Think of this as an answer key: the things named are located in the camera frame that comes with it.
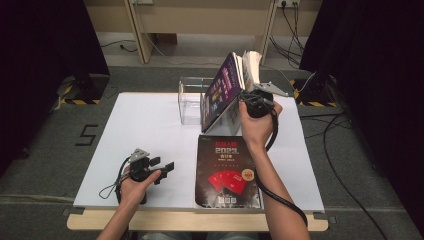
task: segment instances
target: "gray carpet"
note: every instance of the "gray carpet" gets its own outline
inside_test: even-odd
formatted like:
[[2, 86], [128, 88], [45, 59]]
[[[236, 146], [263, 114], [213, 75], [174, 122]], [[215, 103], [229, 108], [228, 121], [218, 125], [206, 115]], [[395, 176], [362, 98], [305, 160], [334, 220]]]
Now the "gray carpet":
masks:
[[[98, 231], [66, 227], [66, 210], [79, 185], [120, 92], [177, 92], [180, 77], [213, 77], [217, 69], [110, 67], [111, 79], [98, 105], [62, 105], [39, 129], [28, 146], [29, 157], [15, 160], [0, 179], [0, 239], [94, 239]], [[289, 79], [309, 74], [286, 72]], [[275, 70], [261, 79], [285, 91], [290, 85]], [[299, 107], [301, 116], [339, 113], [342, 109]], [[329, 121], [331, 117], [319, 117]], [[331, 163], [351, 193], [365, 206], [389, 239], [422, 239], [388, 181], [373, 168], [347, 116], [327, 133]], [[342, 187], [330, 168], [323, 145], [326, 122], [302, 120], [312, 166], [330, 228], [313, 239], [382, 239], [370, 218]], [[90, 138], [80, 137], [86, 125]]]

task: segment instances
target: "power outlet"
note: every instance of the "power outlet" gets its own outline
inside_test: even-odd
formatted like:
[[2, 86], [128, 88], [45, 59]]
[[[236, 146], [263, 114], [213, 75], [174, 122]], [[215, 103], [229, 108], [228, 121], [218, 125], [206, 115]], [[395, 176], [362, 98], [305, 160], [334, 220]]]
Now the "power outlet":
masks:
[[286, 8], [294, 8], [294, 4], [297, 3], [297, 6], [299, 7], [300, 0], [278, 0], [277, 7], [282, 7], [282, 2], [286, 2]]

